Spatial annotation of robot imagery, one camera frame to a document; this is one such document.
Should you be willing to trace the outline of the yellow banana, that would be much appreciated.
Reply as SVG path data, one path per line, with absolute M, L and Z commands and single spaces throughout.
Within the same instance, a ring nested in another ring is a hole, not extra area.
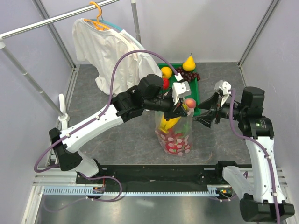
M 176 117 L 176 118 L 166 120 L 164 115 L 162 115 L 158 129 L 164 133 L 168 133 L 169 129 L 172 129 L 172 127 L 175 126 L 180 119 L 181 117 Z

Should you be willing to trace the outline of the clear pink zip top bag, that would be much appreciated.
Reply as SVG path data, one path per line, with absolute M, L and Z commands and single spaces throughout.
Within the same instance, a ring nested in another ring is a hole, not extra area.
M 166 120 L 162 112 L 155 112 L 155 133 L 159 144 L 167 154 L 185 156 L 193 147 L 192 117 L 190 109 L 186 117 Z

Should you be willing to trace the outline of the pink dragon fruit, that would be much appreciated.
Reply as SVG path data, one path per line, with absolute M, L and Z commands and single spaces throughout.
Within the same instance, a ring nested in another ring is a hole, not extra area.
M 162 149 L 167 154 L 185 156 L 193 146 L 192 129 L 188 125 L 175 125 L 164 133 L 159 129 L 155 130 Z

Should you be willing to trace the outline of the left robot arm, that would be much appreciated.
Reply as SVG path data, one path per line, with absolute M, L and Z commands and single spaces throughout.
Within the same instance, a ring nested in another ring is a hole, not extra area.
M 80 123 L 61 131 L 51 129 L 49 136 L 60 170 L 75 170 L 91 183 L 99 183 L 103 177 L 100 165 L 80 151 L 84 144 L 112 127 L 141 116 L 144 110 L 163 112 L 166 120 L 187 116 L 183 98 L 191 94 L 189 83 L 174 82 L 165 95 L 161 94 L 162 85 L 161 77 L 149 74 Z

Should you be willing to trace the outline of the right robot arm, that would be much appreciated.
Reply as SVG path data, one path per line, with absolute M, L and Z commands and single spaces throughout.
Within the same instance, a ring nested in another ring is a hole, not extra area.
M 263 115 L 264 90 L 245 87 L 240 103 L 235 102 L 235 92 L 231 87 L 216 87 L 213 96 L 198 105 L 206 112 L 193 120 L 211 127 L 221 118 L 229 119 L 233 134 L 245 140 L 253 182 L 230 161 L 224 161 L 225 166 L 214 171 L 214 178 L 218 183 L 230 184 L 240 200 L 244 221 L 279 224 L 293 216 L 295 209 L 286 202 L 280 187 L 274 158 L 274 129 L 271 120 Z

